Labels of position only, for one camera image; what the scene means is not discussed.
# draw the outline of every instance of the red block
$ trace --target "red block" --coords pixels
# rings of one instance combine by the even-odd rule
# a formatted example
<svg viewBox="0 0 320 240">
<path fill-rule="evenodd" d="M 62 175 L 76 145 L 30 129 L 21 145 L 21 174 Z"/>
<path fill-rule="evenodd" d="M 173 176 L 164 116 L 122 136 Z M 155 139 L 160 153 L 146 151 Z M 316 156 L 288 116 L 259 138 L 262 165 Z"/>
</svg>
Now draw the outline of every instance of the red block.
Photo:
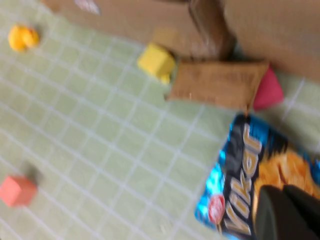
<svg viewBox="0 0 320 240">
<path fill-rule="evenodd" d="M 284 93 L 274 71 L 269 67 L 263 76 L 253 102 L 253 109 L 260 111 L 284 100 Z"/>
<path fill-rule="evenodd" d="M 27 206 L 37 193 L 37 186 L 24 176 L 8 176 L 0 188 L 0 198 L 9 207 Z"/>
</svg>

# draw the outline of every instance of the blue chip bag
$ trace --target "blue chip bag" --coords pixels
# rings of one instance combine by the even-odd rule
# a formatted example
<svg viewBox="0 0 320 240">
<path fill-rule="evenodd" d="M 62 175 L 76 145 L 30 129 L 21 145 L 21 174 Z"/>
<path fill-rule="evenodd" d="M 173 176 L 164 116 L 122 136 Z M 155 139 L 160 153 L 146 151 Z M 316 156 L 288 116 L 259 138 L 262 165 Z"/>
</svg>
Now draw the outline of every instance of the blue chip bag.
<svg viewBox="0 0 320 240">
<path fill-rule="evenodd" d="M 195 217 L 230 239 L 256 240 L 254 217 L 258 183 L 266 181 L 264 178 L 275 179 L 273 166 L 277 167 L 277 171 L 280 170 L 272 161 L 279 161 L 274 160 L 277 156 L 286 160 L 281 164 L 287 169 L 290 165 L 287 161 L 289 153 L 293 155 L 292 162 L 299 162 L 308 171 L 310 182 L 320 185 L 320 161 L 312 161 L 303 149 L 291 144 L 285 136 L 262 120 L 251 115 L 236 116 L 227 142 L 206 181 L 203 195 L 195 209 Z M 277 184 L 283 186 L 283 182 L 272 182 L 271 185 L 274 184 L 276 187 Z"/>
</svg>

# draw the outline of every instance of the floor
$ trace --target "floor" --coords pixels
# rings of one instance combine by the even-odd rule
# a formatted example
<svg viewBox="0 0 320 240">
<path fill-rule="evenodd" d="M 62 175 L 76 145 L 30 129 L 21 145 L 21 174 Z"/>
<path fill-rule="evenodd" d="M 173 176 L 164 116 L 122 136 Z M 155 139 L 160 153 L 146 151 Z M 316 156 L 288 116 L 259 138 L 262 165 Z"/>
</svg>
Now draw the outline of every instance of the floor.
<svg viewBox="0 0 320 240">
<path fill-rule="evenodd" d="M 41 46 L 14 53 L 16 22 Z M 0 1 L 0 181 L 36 166 L 29 208 L 0 203 L 2 240 L 223 239 L 193 211 L 232 111 L 164 102 L 141 45 L 73 26 L 33 0 Z M 320 85 L 278 73 L 285 101 L 258 115 L 320 152 Z"/>
</svg>

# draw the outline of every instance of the printed logo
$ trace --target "printed logo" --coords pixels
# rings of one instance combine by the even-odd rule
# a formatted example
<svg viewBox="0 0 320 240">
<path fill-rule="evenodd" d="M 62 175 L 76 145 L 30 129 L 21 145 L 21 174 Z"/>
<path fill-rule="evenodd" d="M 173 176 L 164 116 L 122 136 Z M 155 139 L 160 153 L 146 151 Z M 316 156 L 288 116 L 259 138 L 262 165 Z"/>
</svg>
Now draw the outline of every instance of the printed logo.
<svg viewBox="0 0 320 240">
<path fill-rule="evenodd" d="M 226 209 L 226 201 L 225 197 L 222 194 L 217 194 L 211 197 L 210 203 L 208 206 L 209 211 L 209 219 L 215 225 L 218 225 L 224 214 Z"/>
</svg>

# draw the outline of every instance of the toy block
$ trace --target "toy block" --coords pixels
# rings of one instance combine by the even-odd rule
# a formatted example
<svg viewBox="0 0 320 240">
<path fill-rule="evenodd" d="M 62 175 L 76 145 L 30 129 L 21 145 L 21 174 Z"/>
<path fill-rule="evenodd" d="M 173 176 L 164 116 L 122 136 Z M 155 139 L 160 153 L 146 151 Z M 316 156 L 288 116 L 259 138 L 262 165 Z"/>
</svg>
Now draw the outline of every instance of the toy block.
<svg viewBox="0 0 320 240">
<path fill-rule="evenodd" d="M 0 198 L 9 207 L 27 206 L 37 193 L 37 186 L 24 176 L 8 176 L 0 188 Z"/>
<path fill-rule="evenodd" d="M 170 79 L 170 74 L 162 75 L 162 76 L 160 77 L 160 81 L 161 81 L 161 83 L 163 83 L 164 85 L 170 84 L 170 81 L 171 81 L 171 79 Z"/>
<path fill-rule="evenodd" d="M 146 73 L 161 79 L 170 75 L 176 66 L 174 57 L 164 48 L 150 43 L 138 58 L 137 65 Z"/>
<path fill-rule="evenodd" d="M 272 68 L 269 67 L 256 92 L 253 109 L 255 111 L 261 111 L 282 103 L 284 99 L 284 93 L 277 76 Z"/>
</svg>

